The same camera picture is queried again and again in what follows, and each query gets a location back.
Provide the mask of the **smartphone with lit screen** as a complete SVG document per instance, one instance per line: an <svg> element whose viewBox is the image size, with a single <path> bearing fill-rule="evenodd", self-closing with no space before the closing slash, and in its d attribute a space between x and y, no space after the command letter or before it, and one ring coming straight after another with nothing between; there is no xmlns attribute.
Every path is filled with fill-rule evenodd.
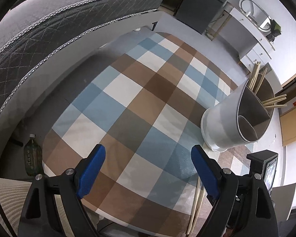
<svg viewBox="0 0 296 237"><path fill-rule="evenodd" d="M270 193L276 174L278 153L263 150L250 153L246 158L250 161L249 174L260 174Z"/></svg>

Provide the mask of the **green plastic bottle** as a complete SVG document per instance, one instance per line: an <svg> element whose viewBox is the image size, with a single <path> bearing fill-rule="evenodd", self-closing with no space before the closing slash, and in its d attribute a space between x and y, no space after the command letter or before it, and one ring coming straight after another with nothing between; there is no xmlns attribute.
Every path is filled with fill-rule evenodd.
<svg viewBox="0 0 296 237"><path fill-rule="evenodd" d="M36 141L36 135L30 134L30 139L24 147L25 171L29 176L43 174L43 151Z"/></svg>

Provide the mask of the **grey utensil holder cup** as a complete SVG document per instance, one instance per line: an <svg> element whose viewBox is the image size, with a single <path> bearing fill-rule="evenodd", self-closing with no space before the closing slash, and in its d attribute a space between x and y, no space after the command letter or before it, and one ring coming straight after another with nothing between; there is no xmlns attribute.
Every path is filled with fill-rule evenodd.
<svg viewBox="0 0 296 237"><path fill-rule="evenodd" d="M201 134L213 151L258 141L268 129L274 110L266 109L262 102L274 97L273 89L264 79L257 93L246 80L222 102L207 109L200 122Z"/></svg>

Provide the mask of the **checkered blue brown blanket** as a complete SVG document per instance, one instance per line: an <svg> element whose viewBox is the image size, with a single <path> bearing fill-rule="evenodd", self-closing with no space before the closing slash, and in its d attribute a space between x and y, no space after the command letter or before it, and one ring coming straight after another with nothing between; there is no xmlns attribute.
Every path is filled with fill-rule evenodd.
<svg viewBox="0 0 296 237"><path fill-rule="evenodd" d="M43 142L45 171L60 175L102 144L105 162L83 204L149 235L184 236L198 178L191 148L204 143L201 116L236 87L190 45L154 33L70 102Z"/></svg>

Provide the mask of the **wooden chopstick in cup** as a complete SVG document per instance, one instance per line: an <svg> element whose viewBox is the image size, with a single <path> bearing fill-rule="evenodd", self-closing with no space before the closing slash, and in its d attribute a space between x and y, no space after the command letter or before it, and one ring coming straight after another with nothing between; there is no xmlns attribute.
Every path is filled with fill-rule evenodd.
<svg viewBox="0 0 296 237"><path fill-rule="evenodd" d="M247 86L253 90L254 86L255 86L255 83L256 83L256 79L257 79L257 75L259 73L259 70L260 70L260 65L261 65L261 62L257 62L255 63L254 67L253 67L253 71L251 72L251 75L249 77L249 81L247 83Z"/></svg>

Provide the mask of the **white dresser with drawers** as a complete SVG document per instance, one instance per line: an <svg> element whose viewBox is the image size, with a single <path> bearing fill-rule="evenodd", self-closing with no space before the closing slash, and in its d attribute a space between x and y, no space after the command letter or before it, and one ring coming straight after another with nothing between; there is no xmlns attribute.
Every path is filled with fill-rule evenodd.
<svg viewBox="0 0 296 237"><path fill-rule="evenodd" d="M240 62L249 71L253 70L255 63L261 62L261 67L267 68L266 79L274 93L281 91L279 79L270 65L272 53L275 51L273 45L252 20L239 9L226 3L224 11L227 12L227 19L220 35L238 52Z"/></svg>

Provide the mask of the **potted green plant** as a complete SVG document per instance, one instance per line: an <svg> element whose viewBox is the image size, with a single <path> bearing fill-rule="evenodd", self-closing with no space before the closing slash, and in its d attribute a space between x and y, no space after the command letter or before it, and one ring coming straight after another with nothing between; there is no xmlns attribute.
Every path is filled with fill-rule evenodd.
<svg viewBox="0 0 296 237"><path fill-rule="evenodd" d="M281 35L281 26L274 20L271 20L270 33L266 36L267 40L274 42L277 36Z"/></svg>

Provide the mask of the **oval vanity mirror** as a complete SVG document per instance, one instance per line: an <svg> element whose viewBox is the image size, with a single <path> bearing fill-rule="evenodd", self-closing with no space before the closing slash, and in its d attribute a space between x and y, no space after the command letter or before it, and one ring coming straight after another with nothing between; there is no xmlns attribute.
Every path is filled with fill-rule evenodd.
<svg viewBox="0 0 296 237"><path fill-rule="evenodd" d="M262 32L271 30L271 17L253 0L239 0L240 11Z"/></svg>

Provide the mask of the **grey quilted mattress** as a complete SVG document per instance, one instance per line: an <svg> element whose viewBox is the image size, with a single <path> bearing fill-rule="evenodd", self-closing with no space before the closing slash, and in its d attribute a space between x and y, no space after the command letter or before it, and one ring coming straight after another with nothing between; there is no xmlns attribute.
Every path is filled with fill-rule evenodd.
<svg viewBox="0 0 296 237"><path fill-rule="evenodd" d="M152 12L162 0L26 0L0 22L0 113L24 77L54 53L116 20Z"/></svg>

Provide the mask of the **dark grey refrigerator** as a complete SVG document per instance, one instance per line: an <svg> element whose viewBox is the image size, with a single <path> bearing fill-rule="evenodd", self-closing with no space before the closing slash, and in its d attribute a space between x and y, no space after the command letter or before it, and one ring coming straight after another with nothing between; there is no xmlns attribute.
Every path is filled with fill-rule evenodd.
<svg viewBox="0 0 296 237"><path fill-rule="evenodd" d="M227 0L183 0L175 18L203 33Z"/></svg>

